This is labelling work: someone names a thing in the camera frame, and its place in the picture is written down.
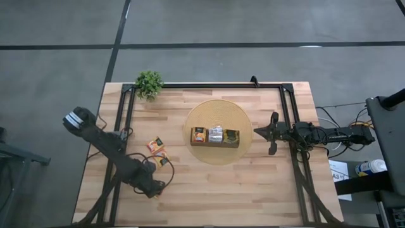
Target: white paper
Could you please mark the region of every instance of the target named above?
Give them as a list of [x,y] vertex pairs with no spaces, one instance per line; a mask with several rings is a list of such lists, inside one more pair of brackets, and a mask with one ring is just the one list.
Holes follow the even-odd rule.
[[[329,160],[330,171],[332,171],[333,181],[342,181],[349,178],[349,171],[347,170],[347,164],[340,161]],[[340,200],[352,201],[352,194],[346,194],[338,196]]]

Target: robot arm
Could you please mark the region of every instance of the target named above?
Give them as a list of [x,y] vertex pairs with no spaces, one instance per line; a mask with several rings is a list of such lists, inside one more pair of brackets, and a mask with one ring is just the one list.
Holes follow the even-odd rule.
[[293,141],[301,150],[312,149],[314,145],[319,143],[342,142],[344,144],[369,145],[375,141],[369,128],[363,125],[326,129],[316,127],[312,123],[298,122],[293,124],[290,130],[285,122],[278,121],[277,112],[273,112],[267,127],[254,129],[254,131],[271,142],[269,155],[274,155],[277,151],[276,140]]
[[70,133],[91,143],[111,160],[122,182],[138,188],[148,198],[161,194],[165,183],[153,180],[152,173],[156,169],[154,164],[148,161],[142,163],[124,155],[125,143],[120,136],[97,127],[96,116],[88,109],[76,107],[63,119],[63,125]]

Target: concrete floor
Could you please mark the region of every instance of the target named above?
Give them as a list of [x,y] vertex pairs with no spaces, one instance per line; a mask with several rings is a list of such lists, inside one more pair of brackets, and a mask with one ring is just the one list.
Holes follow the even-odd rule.
[[[113,44],[123,5],[0,0],[0,45]],[[405,17],[394,0],[133,0],[121,43],[332,41],[405,41]],[[8,130],[7,142],[52,157],[48,167],[33,165],[13,227],[70,223],[89,145],[69,134],[61,119],[76,106],[97,111],[110,56],[111,50],[0,51],[0,126]],[[402,89],[404,60],[402,46],[121,50],[112,81],[134,81],[147,69],[160,71],[166,82],[247,81],[252,75],[305,80],[315,104],[325,106]],[[330,112],[346,125],[360,109]],[[339,159],[380,157],[375,143]],[[375,225],[346,209],[353,204],[342,204],[349,223]]]

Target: wooden table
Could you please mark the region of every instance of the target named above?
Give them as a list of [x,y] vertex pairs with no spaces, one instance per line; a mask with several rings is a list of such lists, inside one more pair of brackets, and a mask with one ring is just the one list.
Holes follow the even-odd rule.
[[[309,83],[293,84],[301,121],[317,125]],[[113,130],[121,86],[108,83],[104,88],[99,114],[108,123],[106,131]],[[276,155],[268,156],[270,143],[254,134],[249,151],[239,161],[222,166],[203,163],[188,151],[183,124],[193,107],[210,99],[237,103],[253,128],[268,125],[273,111],[279,112],[280,121],[284,119],[276,89],[163,89],[153,103],[136,99],[131,123],[134,133],[128,139],[127,153],[149,155],[146,143],[159,136],[175,166],[175,176],[158,199],[135,194],[132,187],[122,184],[116,225],[301,225],[287,143],[278,142]],[[91,147],[89,154],[96,151]],[[309,162],[318,196],[336,218],[343,220],[325,151],[313,150]],[[84,217],[99,197],[106,164],[102,154],[87,162],[74,222]],[[170,176],[169,165],[154,174],[162,181]],[[308,197],[306,202],[311,213]]]

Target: black clamp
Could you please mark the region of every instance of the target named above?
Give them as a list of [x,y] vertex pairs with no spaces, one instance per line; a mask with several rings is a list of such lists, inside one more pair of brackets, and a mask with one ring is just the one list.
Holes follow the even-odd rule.
[[121,92],[128,92],[132,88],[135,87],[135,84],[123,84],[121,88]]
[[284,91],[294,92],[294,86],[292,83],[283,83],[282,86],[285,89]]
[[256,78],[256,76],[252,76],[252,77],[251,77],[251,82],[254,83],[254,86],[255,86],[256,88],[259,88],[259,87],[260,87],[260,83],[259,83],[258,79]]

